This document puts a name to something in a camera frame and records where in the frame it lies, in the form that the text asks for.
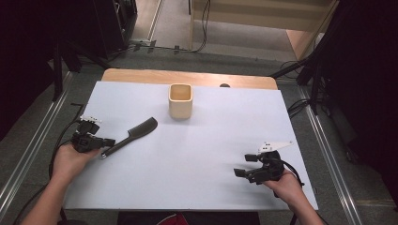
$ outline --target cable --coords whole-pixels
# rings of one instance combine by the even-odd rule
[[[305,98],[305,99],[300,99],[293,103],[288,109],[287,113],[289,114],[289,118],[292,119],[294,116],[296,116],[298,113],[300,113],[306,106],[310,105],[310,100]]]
[[[21,209],[20,213],[17,215],[17,217],[15,218],[14,222],[12,223],[13,225],[17,225],[18,224],[18,220],[20,220],[23,212],[26,210],[26,207],[34,200],[36,199],[36,197],[39,195],[39,193],[41,193],[46,187],[47,187],[48,183],[46,185],[44,185],[43,187],[41,187],[41,189],[39,189],[27,202],[26,204],[23,206],[23,208]]]
[[[287,63],[297,63],[299,66],[302,67],[302,65],[299,63],[299,61],[286,61],[286,62],[284,62],[284,63],[281,64],[281,66],[279,67],[279,69],[282,69],[283,66],[284,66],[285,64],[287,64]],[[284,77],[286,77],[286,78],[288,78],[288,79],[296,79],[296,78],[294,78],[294,77],[289,77],[289,76],[287,76],[286,74],[284,74]]]
[[[207,22],[208,22],[208,15],[210,13],[210,5],[211,5],[211,1],[207,0],[207,3],[205,5],[205,8],[204,8],[203,14],[202,14],[202,29],[203,29],[204,38],[202,41],[202,45],[197,50],[184,50],[184,49],[177,50],[176,48],[157,47],[157,46],[142,46],[142,45],[132,44],[126,50],[119,51],[119,52],[113,52],[112,54],[125,53],[130,50],[135,50],[137,47],[138,48],[147,48],[147,49],[172,50],[172,51],[179,51],[181,53],[183,53],[183,52],[184,53],[199,53],[200,51],[202,51],[205,48],[206,43],[207,43]]]
[[[281,162],[296,176],[296,178],[298,179],[298,183],[300,184],[301,187],[303,187],[304,183],[301,182],[301,179],[299,178],[299,173],[296,171],[296,169],[292,165],[290,165],[289,163],[287,163],[287,162],[285,162],[283,160],[281,160]],[[322,218],[321,215],[319,215],[318,212],[316,212],[316,213],[318,214],[318,216],[322,219],[322,221],[324,223],[329,225],[328,222],[324,218]],[[290,220],[290,224],[291,225],[296,224],[296,220],[297,220],[297,216],[296,216],[296,214],[294,214],[292,219]]]
[[[57,153],[57,150],[58,150],[58,148],[59,148],[61,145],[70,142],[70,139],[69,139],[69,140],[66,140],[66,141],[64,141],[64,142],[62,142],[61,144],[60,144],[60,142],[61,142],[62,138],[64,137],[65,132],[70,128],[70,126],[73,125],[74,123],[77,123],[77,122],[78,122],[77,117],[79,116],[79,114],[81,113],[81,111],[82,111],[82,109],[83,109],[83,107],[84,107],[84,104],[75,104],[75,103],[71,103],[70,105],[72,105],[72,106],[79,106],[80,108],[79,108],[78,112],[75,114],[75,116],[73,117],[73,120],[72,120],[70,123],[68,123],[67,126],[62,130],[61,134],[59,135],[59,137],[58,137],[58,139],[57,139],[57,141],[56,141],[56,143],[55,143],[54,150],[53,150],[53,154],[52,154],[52,158],[51,158],[51,161],[50,161],[50,164],[49,164],[49,177],[50,177],[50,179],[51,179],[52,174],[53,174],[53,165],[54,165],[54,159],[55,159],[55,155],[56,155],[56,153]],[[44,185],[41,189],[39,189],[39,190],[26,202],[26,204],[23,206],[23,208],[21,209],[21,211],[18,213],[17,217],[15,218],[15,220],[14,220],[14,222],[13,222],[13,225],[17,225],[17,224],[18,224],[18,221],[20,220],[20,218],[21,218],[23,212],[26,210],[27,206],[28,206],[33,200],[36,199],[36,197],[47,187],[48,184],[49,184],[49,183],[47,183],[47,184]],[[61,216],[62,220],[67,220],[67,216],[66,216],[66,214],[65,214],[65,212],[64,212],[64,210],[63,210],[63,208],[61,208],[60,216]]]
[[[333,9],[335,8],[336,4],[337,4],[337,1],[335,1],[335,2],[333,3],[333,6],[330,8],[330,10],[328,11],[328,14],[326,15],[325,19],[323,20],[323,22],[322,22],[321,25],[319,26],[318,30],[316,31],[316,34],[318,34],[318,37],[319,37],[319,33],[320,33],[321,29],[322,29],[322,26],[324,25],[325,21],[328,19],[330,13],[333,11]],[[317,46],[317,45],[316,45],[316,39],[317,39],[318,37],[316,37],[316,38],[314,39],[313,51],[315,50],[315,48],[316,48],[316,46]]]
[[[113,55],[113,54],[115,54],[115,56],[112,57],[111,59],[108,59],[108,60],[106,61],[106,63],[110,63],[110,62],[114,61],[117,57],[120,56],[121,52],[113,52],[113,53],[110,53],[109,55]],[[94,64],[97,64],[97,63],[95,63],[95,62],[84,61],[83,59],[88,59],[88,58],[86,58],[86,57],[81,57],[81,58],[79,58],[79,60],[80,60],[80,61],[82,62],[82,64],[84,64],[84,65],[94,65]]]

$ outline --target white table surface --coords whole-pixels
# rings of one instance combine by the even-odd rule
[[[69,186],[67,209],[257,211],[288,209],[265,186],[235,177],[263,142],[293,142],[279,150],[293,165],[317,209],[280,91],[193,87],[188,120],[168,114],[166,84],[97,82],[84,115],[100,120],[96,136],[120,142],[153,116],[158,127],[101,160],[94,158]]]

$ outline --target metal frame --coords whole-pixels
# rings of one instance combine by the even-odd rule
[[[302,98],[310,98],[309,94],[303,87],[298,87],[299,94]],[[339,195],[340,202],[343,206],[345,215],[349,224],[361,225],[362,221],[360,219],[360,214],[358,212],[357,206],[354,203],[354,199],[348,189],[348,186],[344,180],[344,176],[337,164],[337,161],[333,155],[333,151],[329,145],[328,139],[325,132],[321,126],[321,122],[317,115],[314,115],[310,106],[306,107],[308,117],[310,119],[311,125],[313,126],[315,136],[319,142],[322,155],[328,166],[331,179],[334,186],[336,187],[337,194]]]
[[[35,160],[36,154],[41,147],[50,127],[52,126],[55,117],[58,115],[59,110],[64,104],[65,98],[68,95],[69,87],[72,82],[72,74],[68,72],[64,78],[64,92],[60,96],[60,98],[52,102],[49,110],[45,114],[43,120],[38,126],[38,130],[30,141],[29,145],[26,147],[26,150],[23,153],[18,165],[15,167],[14,172],[6,182],[6,184],[2,187],[0,193],[0,222],[3,220],[9,206],[11,205],[12,200],[15,197],[18,189],[20,188],[27,172],[29,171],[30,166]]]

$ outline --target brush handle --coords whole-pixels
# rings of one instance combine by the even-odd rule
[[[107,158],[111,154],[113,154],[115,151],[119,150],[120,148],[124,147],[126,144],[131,143],[132,141],[142,138],[145,135],[149,134],[152,132],[156,127],[158,126],[158,121],[156,121],[155,118],[150,117],[144,123],[138,125],[137,127],[134,127],[129,130],[129,137],[119,143],[117,143],[115,146],[105,150],[101,155],[103,158]]]
[[[126,144],[131,143],[132,141],[136,140],[138,138],[136,137],[128,137],[127,139],[117,143],[115,146],[105,150],[101,155],[103,158],[107,158],[111,154],[113,154],[115,151],[119,150],[120,148],[124,147]]]

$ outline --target hand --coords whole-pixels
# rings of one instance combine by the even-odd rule
[[[263,184],[272,189],[289,207],[296,207],[308,202],[298,179],[288,170],[283,171],[279,181],[269,180]]]
[[[70,184],[84,168],[85,164],[100,152],[99,149],[87,153],[77,152],[71,144],[59,147],[54,160],[52,179],[57,179],[64,185]]]

